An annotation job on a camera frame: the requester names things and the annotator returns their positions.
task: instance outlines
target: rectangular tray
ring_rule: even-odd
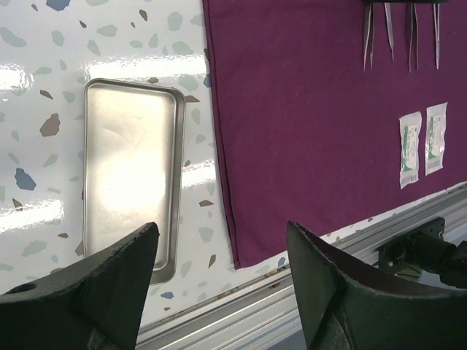
[[[175,273],[185,97],[94,79],[85,89],[85,256],[146,222],[159,227],[151,284]]]

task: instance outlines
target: white packet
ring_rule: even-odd
[[[422,114],[415,112],[399,119],[401,132],[401,190],[418,181],[418,136],[422,128]]]
[[[445,104],[428,107],[426,109],[426,138],[425,138],[425,175],[443,169],[444,134],[446,133]]]

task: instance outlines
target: speckled surface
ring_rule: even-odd
[[[0,293],[82,259],[84,86],[97,77],[175,87],[188,103],[177,271],[150,287],[142,325],[287,264],[234,269],[205,52],[199,0],[0,0]]]

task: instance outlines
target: gray floor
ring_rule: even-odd
[[[272,346],[269,350],[306,350],[304,333],[297,332]]]

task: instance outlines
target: silver tray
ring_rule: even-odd
[[[161,234],[151,284],[175,273],[185,97],[94,79],[85,89],[85,256],[146,222]]]

